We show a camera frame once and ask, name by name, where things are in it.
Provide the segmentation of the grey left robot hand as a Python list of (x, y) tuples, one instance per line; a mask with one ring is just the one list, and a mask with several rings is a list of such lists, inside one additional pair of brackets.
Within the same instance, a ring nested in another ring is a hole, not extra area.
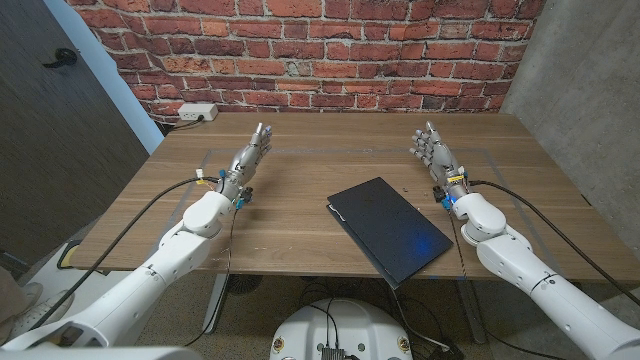
[(271, 149), (271, 127), (259, 123), (249, 143), (232, 158), (229, 168), (216, 185), (216, 191), (233, 201), (252, 179), (262, 158)]

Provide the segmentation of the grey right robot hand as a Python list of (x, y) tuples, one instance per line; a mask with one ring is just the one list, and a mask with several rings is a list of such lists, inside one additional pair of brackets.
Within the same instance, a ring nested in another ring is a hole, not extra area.
[(444, 198), (455, 203), (469, 193), (465, 169), (442, 141), (434, 124), (427, 121), (425, 126), (425, 130), (418, 129), (412, 136), (414, 146), (409, 152), (427, 166)]

